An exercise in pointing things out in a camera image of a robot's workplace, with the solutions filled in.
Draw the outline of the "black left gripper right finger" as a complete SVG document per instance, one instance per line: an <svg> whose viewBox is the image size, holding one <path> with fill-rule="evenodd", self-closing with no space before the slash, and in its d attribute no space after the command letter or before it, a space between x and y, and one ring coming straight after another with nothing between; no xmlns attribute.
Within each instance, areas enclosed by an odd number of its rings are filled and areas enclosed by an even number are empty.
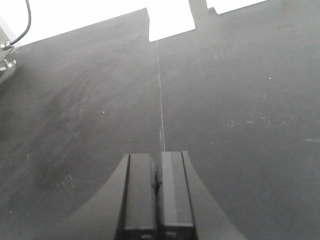
<svg viewBox="0 0 320 240"><path fill-rule="evenodd" d="M187 151L164 151L158 167L161 240L244 240L209 193Z"/></svg>

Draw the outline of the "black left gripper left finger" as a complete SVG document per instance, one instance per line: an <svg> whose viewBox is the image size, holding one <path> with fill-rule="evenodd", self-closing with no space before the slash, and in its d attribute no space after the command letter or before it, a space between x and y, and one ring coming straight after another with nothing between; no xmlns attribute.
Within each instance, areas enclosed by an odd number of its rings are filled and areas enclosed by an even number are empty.
<svg viewBox="0 0 320 240"><path fill-rule="evenodd" d="M157 239L156 180L151 156L124 155L105 185L65 221L65 239Z"/></svg>

